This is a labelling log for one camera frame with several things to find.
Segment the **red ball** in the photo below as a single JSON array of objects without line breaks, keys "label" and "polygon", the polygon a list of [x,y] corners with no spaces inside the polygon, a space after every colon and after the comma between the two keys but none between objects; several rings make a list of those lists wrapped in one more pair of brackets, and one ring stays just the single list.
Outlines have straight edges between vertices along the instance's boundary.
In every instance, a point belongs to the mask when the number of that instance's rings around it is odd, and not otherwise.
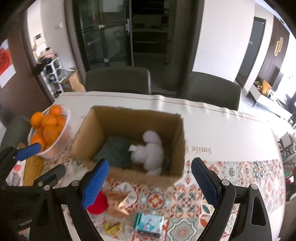
[{"label": "red ball", "polygon": [[87,210],[91,214],[101,214],[108,208],[107,197],[100,191],[93,205],[88,206]]}]

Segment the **cardboard box on floor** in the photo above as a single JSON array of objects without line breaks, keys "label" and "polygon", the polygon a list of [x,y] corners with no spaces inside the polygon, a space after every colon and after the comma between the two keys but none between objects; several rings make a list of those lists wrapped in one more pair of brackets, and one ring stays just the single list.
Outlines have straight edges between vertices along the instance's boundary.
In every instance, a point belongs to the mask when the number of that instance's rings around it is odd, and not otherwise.
[{"label": "cardboard box on floor", "polygon": [[68,78],[61,82],[65,92],[85,92],[85,87],[81,84],[81,78],[78,70],[74,71]]},{"label": "cardboard box on floor", "polygon": [[170,170],[160,176],[146,175],[143,165],[130,169],[110,167],[109,176],[116,180],[167,188],[183,174],[185,140],[183,121],[180,115],[150,110],[93,106],[83,121],[72,145],[71,153],[78,162],[92,169],[94,156],[108,136],[128,138],[132,144],[143,143],[142,135],[147,130],[156,131],[162,142],[165,157],[171,160]]}]

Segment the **blue gripper pad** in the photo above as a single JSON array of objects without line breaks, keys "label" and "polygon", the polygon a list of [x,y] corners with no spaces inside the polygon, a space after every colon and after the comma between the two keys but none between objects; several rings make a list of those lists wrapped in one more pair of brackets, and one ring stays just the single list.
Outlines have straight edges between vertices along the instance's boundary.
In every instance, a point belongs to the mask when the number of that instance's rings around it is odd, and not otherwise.
[{"label": "blue gripper pad", "polygon": [[96,197],[98,196],[101,187],[109,173],[109,162],[104,160],[99,168],[95,171],[88,184],[83,190],[82,207],[84,210],[88,206],[93,205]]},{"label": "blue gripper pad", "polygon": [[19,149],[17,151],[15,159],[17,159],[18,161],[23,161],[28,159],[31,156],[38,154],[40,151],[41,151],[41,145],[39,143],[35,143],[23,149]]},{"label": "blue gripper pad", "polygon": [[202,190],[207,203],[216,208],[219,205],[218,190],[216,185],[213,183],[214,180],[210,170],[202,162],[202,160],[197,157],[192,160],[191,171],[200,189]]}]

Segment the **dining chair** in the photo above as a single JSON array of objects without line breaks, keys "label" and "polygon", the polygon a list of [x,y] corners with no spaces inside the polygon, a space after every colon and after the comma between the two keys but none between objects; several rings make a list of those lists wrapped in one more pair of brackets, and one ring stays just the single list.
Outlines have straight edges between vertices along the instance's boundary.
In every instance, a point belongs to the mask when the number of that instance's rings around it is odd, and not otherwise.
[{"label": "dining chair", "polygon": [[150,72],[133,66],[91,69],[86,73],[86,90],[151,95]]},{"label": "dining chair", "polygon": [[180,98],[238,110],[241,88],[229,80],[201,72],[190,72]]},{"label": "dining chair", "polygon": [[15,115],[6,127],[0,150],[8,146],[17,147],[20,142],[28,145],[28,135],[31,130],[30,120],[22,115]]}]

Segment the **white tablecloth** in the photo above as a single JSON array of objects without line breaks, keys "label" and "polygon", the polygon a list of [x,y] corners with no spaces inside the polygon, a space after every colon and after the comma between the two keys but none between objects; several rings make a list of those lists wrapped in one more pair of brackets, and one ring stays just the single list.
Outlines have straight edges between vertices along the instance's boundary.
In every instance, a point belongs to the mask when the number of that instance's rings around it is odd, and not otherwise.
[{"label": "white tablecloth", "polygon": [[[55,104],[63,104],[71,110],[73,137],[89,109],[95,105],[178,113],[184,119],[187,145],[185,161],[191,161],[197,156],[209,163],[257,162],[261,165],[266,160],[277,160],[279,168],[282,167],[279,149],[270,127],[258,117],[245,113],[160,95],[110,92],[63,93]],[[283,172],[276,176],[276,182],[280,181],[284,185]],[[179,184],[186,187],[196,184],[192,177],[185,178],[186,175]],[[268,188],[266,183],[261,184],[260,177],[257,181],[260,191],[265,192]],[[273,240],[278,237],[284,214],[285,191],[280,195],[283,200],[280,204],[272,203],[273,209],[269,213]]]}]

